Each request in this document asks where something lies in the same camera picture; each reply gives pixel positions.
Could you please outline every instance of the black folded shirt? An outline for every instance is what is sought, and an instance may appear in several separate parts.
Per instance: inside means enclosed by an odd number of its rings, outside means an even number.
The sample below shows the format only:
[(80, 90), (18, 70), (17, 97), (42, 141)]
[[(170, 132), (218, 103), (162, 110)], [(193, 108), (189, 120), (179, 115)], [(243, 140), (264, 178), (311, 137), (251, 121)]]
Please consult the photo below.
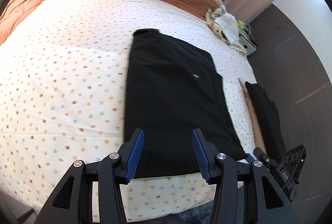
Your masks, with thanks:
[(245, 159), (211, 55), (156, 29), (134, 33), (129, 56), (124, 140), (145, 133), (136, 178), (199, 172), (192, 131), (235, 160)]

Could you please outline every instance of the black clothing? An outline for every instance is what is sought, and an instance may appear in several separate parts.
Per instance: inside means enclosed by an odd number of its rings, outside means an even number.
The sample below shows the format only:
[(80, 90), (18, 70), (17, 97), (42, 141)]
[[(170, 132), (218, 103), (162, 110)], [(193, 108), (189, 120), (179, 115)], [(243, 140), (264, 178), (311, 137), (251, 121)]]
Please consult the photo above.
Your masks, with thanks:
[(156, 29), (134, 33), (129, 56), (124, 140), (145, 142), (136, 178), (199, 172), (192, 131), (235, 160), (245, 159), (211, 55)]
[(266, 153), (276, 162), (282, 162), (286, 148), (281, 136), (278, 109), (259, 84), (246, 82), (246, 87), (262, 132)]

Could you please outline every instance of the crumpled cloth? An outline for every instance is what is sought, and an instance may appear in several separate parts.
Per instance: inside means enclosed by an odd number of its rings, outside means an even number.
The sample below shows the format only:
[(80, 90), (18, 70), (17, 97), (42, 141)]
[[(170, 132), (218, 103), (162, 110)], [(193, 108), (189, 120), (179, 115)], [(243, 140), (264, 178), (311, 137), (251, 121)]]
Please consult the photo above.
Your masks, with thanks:
[(214, 12), (209, 9), (205, 15), (205, 22), (220, 40), (247, 58), (246, 49), (239, 43), (237, 21), (226, 12), (224, 5), (218, 7)]

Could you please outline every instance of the polka dot bedsheet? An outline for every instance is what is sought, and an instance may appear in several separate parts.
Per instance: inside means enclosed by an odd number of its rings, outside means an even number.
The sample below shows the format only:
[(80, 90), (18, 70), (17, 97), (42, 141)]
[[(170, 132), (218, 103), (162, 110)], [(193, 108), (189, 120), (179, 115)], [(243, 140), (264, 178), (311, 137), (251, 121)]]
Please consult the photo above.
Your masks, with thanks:
[[(77, 159), (91, 163), (123, 142), (132, 34), (156, 28), (212, 55), (243, 149), (255, 144), (241, 77), (246, 59), (206, 24), (158, 0), (46, 0), (0, 46), (0, 188), (41, 209)], [(161, 217), (214, 198), (200, 174), (135, 179), (122, 186), (129, 222)], [(98, 186), (93, 220), (99, 221)]]

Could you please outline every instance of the wooden floor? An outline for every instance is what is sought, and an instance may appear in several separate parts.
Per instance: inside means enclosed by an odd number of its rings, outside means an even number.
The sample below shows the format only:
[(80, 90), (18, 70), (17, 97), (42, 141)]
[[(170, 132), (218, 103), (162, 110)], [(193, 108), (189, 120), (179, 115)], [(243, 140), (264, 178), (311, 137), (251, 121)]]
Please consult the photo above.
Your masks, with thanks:
[(332, 197), (332, 85), (311, 45), (277, 7), (250, 26), (258, 49), (248, 61), (276, 103), (286, 150), (308, 148), (293, 208), (303, 224), (314, 224)]

